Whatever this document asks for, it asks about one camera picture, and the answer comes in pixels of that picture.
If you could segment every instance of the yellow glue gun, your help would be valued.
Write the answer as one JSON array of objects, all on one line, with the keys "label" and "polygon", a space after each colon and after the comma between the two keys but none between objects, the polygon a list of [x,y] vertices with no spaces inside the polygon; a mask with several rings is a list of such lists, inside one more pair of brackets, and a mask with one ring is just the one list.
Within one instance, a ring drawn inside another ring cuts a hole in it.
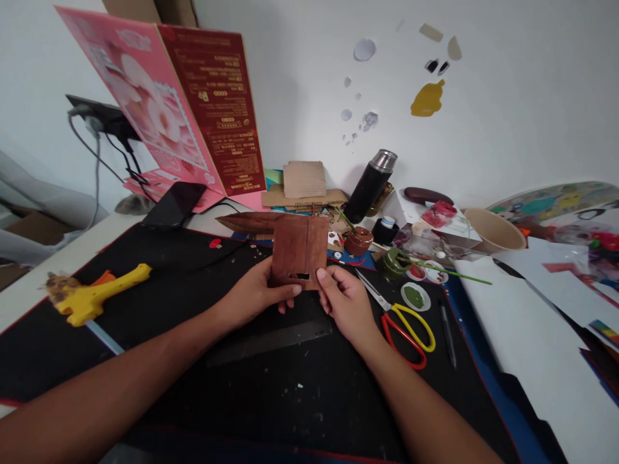
[{"label": "yellow glue gun", "polygon": [[74,327],[84,325],[103,314],[103,302],[150,277],[152,268],[140,264],[133,271],[116,278],[111,272],[92,285],[82,285],[76,278],[52,276],[45,285],[50,301],[61,314],[70,314],[66,321]]}]

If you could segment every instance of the scissor handle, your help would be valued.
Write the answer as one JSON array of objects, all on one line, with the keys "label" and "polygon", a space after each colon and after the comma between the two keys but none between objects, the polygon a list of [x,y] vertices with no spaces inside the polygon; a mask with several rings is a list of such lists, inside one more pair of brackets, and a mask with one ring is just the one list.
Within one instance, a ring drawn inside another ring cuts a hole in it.
[{"label": "scissor handle", "polygon": [[[412,309],[410,309],[410,308],[408,308],[406,306],[402,306],[401,304],[397,304],[397,303],[395,303],[395,304],[393,304],[393,306],[391,306],[391,310],[398,315],[398,317],[400,318],[400,320],[404,324],[404,327],[406,327],[406,330],[408,330],[409,334],[411,334],[411,336],[415,339],[417,344],[419,344],[419,346],[424,351],[427,351],[428,353],[432,353],[436,349],[437,341],[434,338],[434,334],[432,333],[432,329],[430,329],[430,326],[427,324],[425,319],[423,319],[423,317],[421,317],[419,314],[417,314],[416,311],[413,311]],[[421,324],[424,326],[424,329],[426,330],[428,336],[430,337],[430,346],[426,346],[424,344],[424,342],[419,340],[419,337],[414,332],[413,328],[408,323],[408,321],[404,318],[404,316],[402,316],[402,313],[400,312],[400,310],[410,314],[411,316],[416,317],[419,320],[419,322],[421,322]]]},{"label": "scissor handle", "polygon": [[[391,347],[394,350],[396,350],[396,352],[398,352],[399,355],[404,358],[404,361],[406,361],[406,363],[410,367],[412,367],[414,370],[420,371],[421,369],[423,369],[427,364],[427,359],[426,359],[426,354],[419,347],[419,345],[417,345],[417,343],[415,343],[415,341],[411,337],[408,336],[408,333],[404,332],[394,321],[392,321],[391,318],[386,313],[380,319],[382,320],[382,329],[385,331],[385,337],[387,337],[387,341],[389,342]],[[389,332],[389,326],[392,326],[395,330],[397,330],[399,334],[402,335],[406,339],[406,341],[409,342],[413,346],[413,348],[417,350],[419,355],[421,355],[421,361],[419,361],[419,363],[417,364],[411,363],[408,359],[406,359],[402,355],[402,353],[398,351],[398,349],[395,347],[395,344],[393,343],[393,339],[391,338],[391,333]]]}]

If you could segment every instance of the metal ruler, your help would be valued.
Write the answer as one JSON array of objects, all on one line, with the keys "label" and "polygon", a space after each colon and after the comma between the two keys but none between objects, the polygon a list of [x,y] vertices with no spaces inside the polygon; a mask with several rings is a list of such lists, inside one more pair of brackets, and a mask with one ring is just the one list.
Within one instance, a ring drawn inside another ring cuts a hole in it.
[{"label": "metal ruler", "polygon": [[256,354],[298,345],[333,333],[330,321],[309,321],[286,327],[261,335],[247,337],[234,345],[217,349],[214,347],[206,354],[206,365],[215,367],[232,361],[240,361]]}]

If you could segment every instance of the black cutting mat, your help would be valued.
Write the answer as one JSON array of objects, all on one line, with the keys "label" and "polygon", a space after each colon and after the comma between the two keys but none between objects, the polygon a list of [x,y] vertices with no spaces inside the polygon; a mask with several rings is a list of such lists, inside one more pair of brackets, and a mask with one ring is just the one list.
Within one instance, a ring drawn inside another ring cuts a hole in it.
[{"label": "black cutting mat", "polygon": [[[184,229],[162,233],[134,226],[75,276],[90,284],[107,269],[120,276],[141,262],[153,267],[149,280],[109,299],[97,319],[129,349],[207,309],[271,253],[269,248],[252,248],[227,238],[220,249],[210,248],[211,240],[213,236]],[[212,266],[196,271],[211,262]],[[403,302],[401,283],[389,284],[373,271],[362,272],[387,299]],[[435,334],[437,348],[427,354],[427,367],[418,372],[499,456],[517,462],[516,449],[479,377],[443,288],[421,285],[433,302],[422,316]],[[457,370],[447,355],[438,299],[447,308]],[[375,302],[372,306],[378,323],[382,310]],[[294,310],[285,316],[269,308],[221,343],[318,318],[333,323],[320,307],[317,293],[307,292],[297,297]],[[427,343],[422,326],[408,319]],[[401,345],[399,335],[394,340],[411,361],[416,360],[417,353],[406,343]],[[31,400],[111,356],[87,328],[70,327],[45,300],[0,336],[0,398]],[[238,362],[209,369],[206,358],[199,360],[140,424],[406,461],[378,385],[335,325],[332,335]]]}]

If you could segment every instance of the red and yellow scissors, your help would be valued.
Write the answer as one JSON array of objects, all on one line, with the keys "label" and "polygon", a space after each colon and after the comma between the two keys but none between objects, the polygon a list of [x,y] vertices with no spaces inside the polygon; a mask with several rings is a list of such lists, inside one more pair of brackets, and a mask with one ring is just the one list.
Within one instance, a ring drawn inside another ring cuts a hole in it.
[{"label": "red and yellow scissors", "polygon": [[[423,319],[423,317],[421,317],[416,311],[406,307],[406,306],[402,306],[400,304],[394,303],[393,305],[390,305],[387,300],[385,300],[380,293],[378,293],[378,291],[374,288],[374,285],[372,285],[368,279],[366,279],[362,273],[360,273],[358,271],[358,269],[355,269],[355,271],[357,272],[357,275],[359,276],[359,278],[361,279],[361,282],[363,282],[363,284],[366,286],[366,289],[368,290],[368,293],[374,297],[374,299],[378,302],[378,304],[380,305],[380,307],[383,309],[383,311],[385,312],[382,317],[380,318],[380,321],[382,322],[382,328],[385,331],[385,336],[387,337],[387,341],[389,342],[389,344],[392,346],[392,348],[396,351],[398,351],[398,349],[395,347],[395,344],[393,343],[393,339],[391,338],[391,333],[389,332],[389,326],[392,326],[396,331],[398,331],[400,333],[400,335],[402,335],[407,342],[409,342],[413,348],[415,348],[417,350],[417,352],[421,355],[421,361],[419,361],[418,363],[411,363],[410,361],[408,361],[405,358],[405,361],[408,363],[408,365],[410,367],[412,367],[414,370],[419,371],[421,369],[423,369],[426,366],[427,363],[427,359],[426,359],[426,354],[424,353],[424,351],[428,352],[428,353],[432,353],[435,348],[437,347],[437,341],[434,338],[434,334],[432,333],[432,330],[430,329],[430,326],[427,324],[427,322]],[[402,321],[402,323],[404,324],[404,327],[406,327],[406,330],[408,330],[408,333],[404,332],[404,330],[402,330],[400,328],[399,325],[397,325],[390,317],[389,317],[389,310],[393,311],[394,313],[396,313],[398,315],[398,317],[400,318],[400,320]],[[426,330],[429,338],[430,338],[430,343],[429,346],[426,346],[417,336],[417,334],[414,332],[413,328],[411,327],[411,325],[408,323],[408,321],[404,318],[404,315],[402,314],[402,311],[404,311],[405,313],[410,314],[411,316],[414,316],[415,318],[417,318],[419,320],[419,322],[421,322],[421,324],[424,326],[424,329]]]}]

